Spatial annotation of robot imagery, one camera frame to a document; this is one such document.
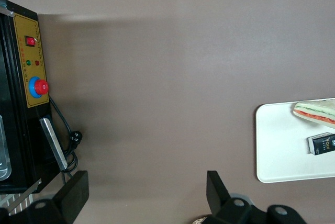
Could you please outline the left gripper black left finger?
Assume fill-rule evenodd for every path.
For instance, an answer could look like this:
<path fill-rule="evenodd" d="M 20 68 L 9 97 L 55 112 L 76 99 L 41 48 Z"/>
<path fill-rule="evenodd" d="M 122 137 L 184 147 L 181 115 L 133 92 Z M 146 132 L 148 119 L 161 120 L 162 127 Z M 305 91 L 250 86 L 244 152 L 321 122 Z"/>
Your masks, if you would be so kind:
<path fill-rule="evenodd" d="M 28 208 L 28 223 L 74 223 L 88 198 L 88 171 L 77 171 L 51 199 Z"/>

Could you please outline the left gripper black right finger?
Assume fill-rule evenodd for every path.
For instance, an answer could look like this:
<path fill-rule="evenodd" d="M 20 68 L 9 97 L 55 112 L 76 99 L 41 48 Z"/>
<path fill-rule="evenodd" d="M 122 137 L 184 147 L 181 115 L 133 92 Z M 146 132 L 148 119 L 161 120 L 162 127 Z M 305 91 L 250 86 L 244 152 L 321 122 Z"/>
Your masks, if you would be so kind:
<path fill-rule="evenodd" d="M 241 194 L 230 194 L 217 171 L 207 172 L 206 198 L 211 211 L 206 223 L 261 223 L 262 212 Z"/>

